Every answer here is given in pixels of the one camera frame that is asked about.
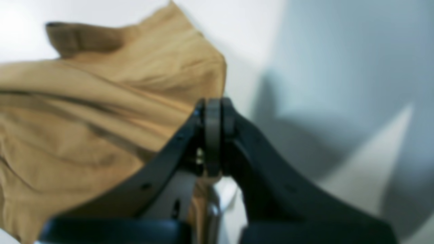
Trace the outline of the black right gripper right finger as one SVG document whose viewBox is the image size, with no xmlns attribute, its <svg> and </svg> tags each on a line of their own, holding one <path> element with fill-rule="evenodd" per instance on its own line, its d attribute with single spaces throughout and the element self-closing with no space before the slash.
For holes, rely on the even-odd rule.
<svg viewBox="0 0 434 244">
<path fill-rule="evenodd" d="M 243 193 L 242 244 L 395 244 L 391 226 L 321 190 L 221 100 L 221 165 Z"/>
</svg>

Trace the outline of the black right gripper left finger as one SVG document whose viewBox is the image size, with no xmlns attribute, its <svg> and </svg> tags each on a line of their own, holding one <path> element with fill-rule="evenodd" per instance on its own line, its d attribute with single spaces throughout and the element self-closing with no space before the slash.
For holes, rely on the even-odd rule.
<svg viewBox="0 0 434 244">
<path fill-rule="evenodd" d="M 200 176 L 218 176 L 221 99 L 201 99 L 158 155 L 103 195 L 48 221 L 41 244 L 195 244 L 186 222 Z"/>
</svg>

